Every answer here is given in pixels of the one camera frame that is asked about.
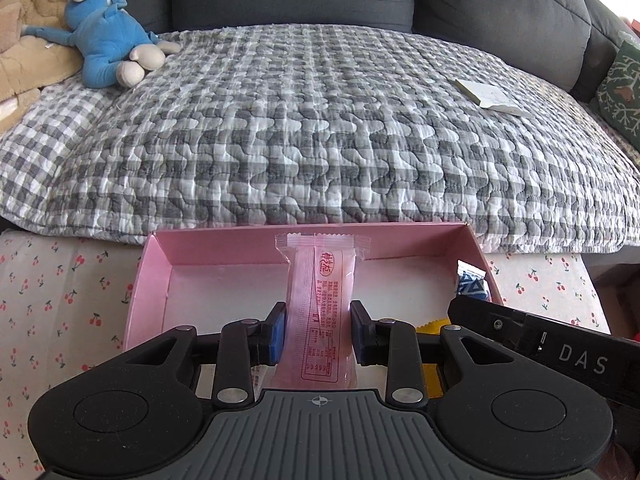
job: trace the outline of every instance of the blue plush animal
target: blue plush animal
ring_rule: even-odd
[[[131,88],[142,81],[145,70],[160,68],[165,54],[179,52],[180,46],[145,32],[124,10],[126,5],[126,0],[69,0],[65,20],[71,32],[27,26],[22,34],[77,47],[84,57],[82,82],[89,88],[116,82]]]

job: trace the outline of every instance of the quilted blanket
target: quilted blanket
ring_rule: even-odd
[[[640,172],[565,92],[478,50],[365,27],[165,36],[131,91],[50,86],[0,144],[0,216],[142,243],[161,227],[466,221],[485,251],[640,245]],[[498,85],[532,119],[450,80]]]

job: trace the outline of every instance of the cherry print fabric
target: cherry print fabric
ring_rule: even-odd
[[[121,351],[142,250],[80,238],[0,235],[0,477],[36,478],[35,400]]]
[[[505,305],[609,333],[580,254],[487,254]]]
[[[35,400],[122,351],[141,254],[98,240],[0,234],[0,477],[42,472],[26,429]],[[505,304],[608,332],[580,256],[487,260]]]

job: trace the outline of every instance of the pink cardboard box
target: pink cardboard box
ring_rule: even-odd
[[[495,303],[502,297],[476,238],[464,223],[260,226],[158,231],[149,236],[133,289],[124,348],[190,324],[219,332],[245,317],[264,319],[285,301],[288,265],[275,248],[285,233],[370,238],[356,263],[353,299],[372,319],[423,325],[447,316],[458,260],[487,271]]]

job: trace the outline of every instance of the metal screw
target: metal screw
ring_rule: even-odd
[[[218,400],[227,404],[237,404],[243,402],[249,394],[242,388],[225,388],[218,392]]]
[[[420,390],[415,388],[398,388],[391,394],[395,402],[402,402],[403,404],[415,404],[420,402],[424,397]]]

